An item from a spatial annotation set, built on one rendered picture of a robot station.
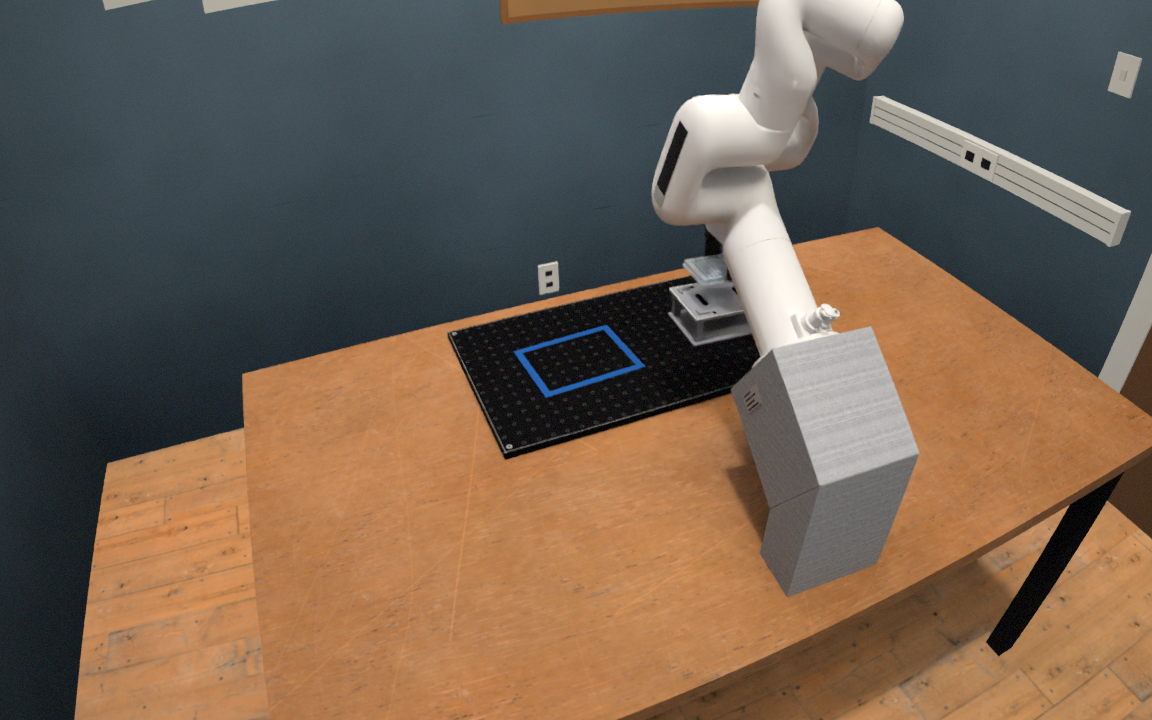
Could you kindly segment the blue rectangular tape outline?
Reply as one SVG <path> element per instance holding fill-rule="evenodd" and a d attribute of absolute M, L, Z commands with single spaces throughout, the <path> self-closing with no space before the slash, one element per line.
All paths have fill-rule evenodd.
<path fill-rule="evenodd" d="M 617 372 L 611 372 L 611 373 L 607 373 L 607 374 L 604 374 L 604 376 L 598 376 L 598 377 L 588 379 L 588 381 L 575 382 L 575 384 L 573 384 L 573 386 L 566 386 L 566 387 L 562 387 L 562 388 L 559 388 L 559 389 L 550 391 L 547 388 L 547 386 L 545 386 L 545 384 L 541 381 L 541 378 L 538 376 L 538 373 L 535 372 L 535 369 L 532 369 L 532 366 L 530 365 L 529 361 L 526 361 L 526 357 L 524 356 L 525 353 L 532 351 L 532 350 L 535 350 L 535 348 L 541 348 L 541 347 L 547 347 L 550 344 L 561 343 L 561 342 L 563 342 L 566 340 L 573 340 L 573 338 L 584 336 L 584 334 L 591 334 L 591 333 L 594 333 L 594 332 L 598 332 L 598 331 L 605 331 L 605 333 L 609 334 L 609 336 L 612 338 L 612 340 L 614 340 L 614 343 L 616 343 L 617 346 L 620 346 L 620 348 L 622 348 L 622 350 L 626 351 L 626 355 L 628 357 L 630 357 L 630 359 L 634 361 L 634 363 L 636 365 L 620 369 L 620 370 L 617 370 Z M 614 376 L 620 376 L 620 374 L 623 374 L 626 372 L 634 372 L 634 370 L 644 366 L 644 364 L 641 363 L 641 361 L 637 359 L 637 357 L 631 353 L 630 348 L 628 348 L 626 346 L 626 343 L 623 343 L 620 340 L 620 338 L 617 338 L 617 334 L 614 334 L 614 332 L 611 331 L 611 328 L 608 327 L 608 325 L 602 325 L 602 327 L 596 327 L 594 329 L 590 329 L 590 331 L 582 331 L 582 332 L 576 333 L 576 334 L 570 334 L 570 336 L 559 338 L 559 340 L 552 340 L 552 341 L 548 341 L 548 342 L 545 342 L 545 343 L 541 343 L 541 344 L 535 344 L 535 346 L 526 347 L 526 348 L 520 348 L 520 350 L 515 351 L 515 354 L 518 357 L 518 361 L 521 361 L 521 363 L 524 364 L 524 366 L 526 369 L 526 372 L 529 372 L 529 374 L 532 377 L 532 381 L 535 381 L 536 384 L 538 384 L 538 387 L 541 389 L 541 393 L 543 393 L 543 395 L 545 397 L 550 397 L 550 396 L 553 396 L 553 395 L 561 395 L 561 393 L 563 393 L 566 391 L 576 389 L 576 388 L 579 388 L 582 386 L 588 386 L 588 384 L 591 384 L 591 382 L 604 381 L 604 379 L 607 379 L 607 378 L 611 378 L 611 377 L 614 377 Z"/>

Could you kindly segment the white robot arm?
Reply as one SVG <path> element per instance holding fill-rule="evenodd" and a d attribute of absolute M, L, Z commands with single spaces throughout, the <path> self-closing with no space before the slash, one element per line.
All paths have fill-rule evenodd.
<path fill-rule="evenodd" d="M 753 65 L 740 94 L 692 97 L 672 122 L 653 209 L 670 225 L 727 225 L 723 263 L 753 332 L 756 363 L 771 348 L 838 334 L 829 325 L 838 309 L 817 310 L 768 172 L 797 167 L 812 149 L 823 70 L 867 78 L 901 26 L 895 0 L 759 0 Z"/>

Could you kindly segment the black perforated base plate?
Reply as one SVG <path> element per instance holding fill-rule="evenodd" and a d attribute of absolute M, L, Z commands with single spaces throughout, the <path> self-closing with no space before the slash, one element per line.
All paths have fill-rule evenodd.
<path fill-rule="evenodd" d="M 753 334 L 692 346 L 669 316 L 669 288 L 694 283 L 684 275 L 447 332 L 500 454 L 531 454 L 730 395 L 760 354 Z M 602 325 L 644 366 L 545 397 L 515 351 Z M 605 331 L 524 356 L 550 391 L 636 365 Z"/>

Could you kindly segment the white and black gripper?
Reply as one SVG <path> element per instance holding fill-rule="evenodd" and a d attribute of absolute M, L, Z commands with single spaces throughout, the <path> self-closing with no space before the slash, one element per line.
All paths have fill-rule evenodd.
<path fill-rule="evenodd" d="M 704 258 L 707 256 L 721 253 L 721 243 L 723 245 L 723 236 L 727 233 L 727 225 L 723 223 L 704 223 L 705 227 L 705 252 Z M 710 232 L 710 233 L 708 233 Z M 730 270 L 727 268 L 727 281 L 732 281 Z"/>

